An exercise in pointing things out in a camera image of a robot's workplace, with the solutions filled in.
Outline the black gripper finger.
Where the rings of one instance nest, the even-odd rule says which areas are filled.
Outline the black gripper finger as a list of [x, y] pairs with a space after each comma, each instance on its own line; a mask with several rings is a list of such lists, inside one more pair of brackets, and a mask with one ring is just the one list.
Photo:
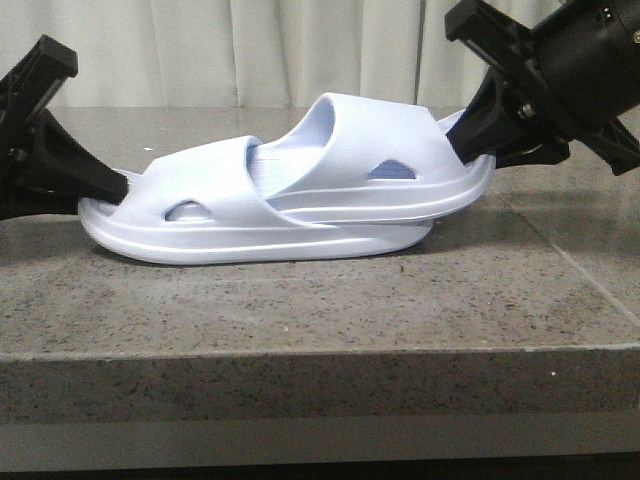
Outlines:
[[496, 137], [492, 140], [492, 149], [497, 168], [557, 165], [570, 155], [569, 144], [557, 137]]
[[31, 151], [20, 167], [19, 185], [37, 193], [112, 204], [119, 204], [128, 193], [127, 178], [82, 147], [48, 110], [33, 124]]
[[467, 164], [482, 154], [501, 161], [532, 151], [542, 143], [534, 131], [533, 103], [520, 86], [489, 69], [471, 103], [447, 132], [459, 159]]

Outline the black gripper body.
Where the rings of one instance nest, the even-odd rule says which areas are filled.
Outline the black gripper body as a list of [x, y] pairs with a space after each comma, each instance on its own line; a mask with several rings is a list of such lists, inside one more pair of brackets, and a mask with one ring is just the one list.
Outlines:
[[76, 53], [43, 35], [1, 80], [1, 218], [73, 213], [77, 195], [68, 169], [49, 150], [46, 135], [68, 135], [46, 109], [78, 73]]
[[568, 1], [529, 29], [485, 1], [461, 1], [445, 35], [520, 86], [541, 138], [577, 140], [616, 175], [638, 167], [639, 142], [619, 119], [639, 104], [638, 2]]

